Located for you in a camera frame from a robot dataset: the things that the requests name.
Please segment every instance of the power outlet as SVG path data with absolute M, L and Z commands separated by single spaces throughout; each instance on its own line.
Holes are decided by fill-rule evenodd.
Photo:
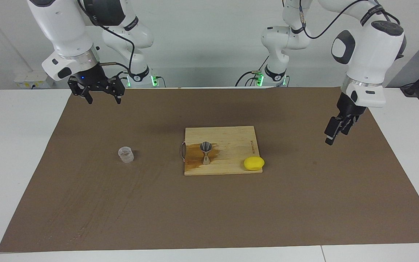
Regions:
M 18 75 L 14 82 L 23 89 L 48 89 L 52 88 L 54 80 L 45 72 L 30 72 Z

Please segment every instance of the brown table mat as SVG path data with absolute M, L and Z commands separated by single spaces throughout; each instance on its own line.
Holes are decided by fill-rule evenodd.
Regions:
M 419 242 L 419 196 L 367 111 L 324 143 L 338 88 L 71 97 L 0 252 Z M 185 177 L 186 127 L 255 126 L 263 174 Z M 123 164 L 117 151 L 135 150 Z

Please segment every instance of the plastic cup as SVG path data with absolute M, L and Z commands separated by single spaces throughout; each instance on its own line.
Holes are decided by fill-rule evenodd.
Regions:
M 121 158 L 121 160 L 126 164 L 131 163 L 134 159 L 132 149 L 128 146 L 119 149 L 118 155 Z

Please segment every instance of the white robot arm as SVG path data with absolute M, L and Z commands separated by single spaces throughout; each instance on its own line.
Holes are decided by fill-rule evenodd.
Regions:
M 262 42 L 270 52 L 264 68 L 267 84 L 279 85 L 286 74 L 288 49 L 303 49 L 312 37 L 306 28 L 305 14 L 312 0 L 286 0 L 284 21 L 288 27 L 269 27 L 263 32 Z M 405 46 L 403 28 L 390 22 L 377 0 L 318 0 L 326 10 L 344 13 L 360 21 L 362 28 L 356 35 L 345 30 L 332 45 L 332 56 L 348 66 L 342 94 L 337 107 L 339 115 L 331 118 L 325 134 L 330 145 L 340 132 L 350 128 L 367 107 L 382 107 L 386 103 L 382 83 L 387 70 L 402 57 Z
M 75 0 L 27 2 L 38 25 L 55 49 L 42 63 L 46 73 L 56 81 L 71 76 L 68 84 L 72 93 L 86 98 L 88 103 L 93 101 L 89 91 L 106 92 L 120 103 L 125 88 L 119 75 L 112 78 L 105 76 Z M 153 44 L 153 35 L 139 22 L 130 0 L 77 0 L 77 3 L 80 3 L 95 25 L 109 27 L 108 30 L 113 32 L 110 35 L 103 34 L 103 38 L 108 46 L 119 52 L 127 61 L 127 71 L 133 79 L 132 82 L 155 85 L 143 54 L 135 50 L 150 47 Z
M 136 16 L 131 0 L 81 0 L 80 4 L 94 18 L 94 24 L 108 26 L 110 31 L 133 43 L 132 45 L 106 30 L 103 31 L 106 45 L 118 52 L 130 66 L 128 79 L 131 87 L 155 86 L 157 82 L 152 77 L 152 69 L 140 50 L 151 47 L 154 37 L 150 29 Z

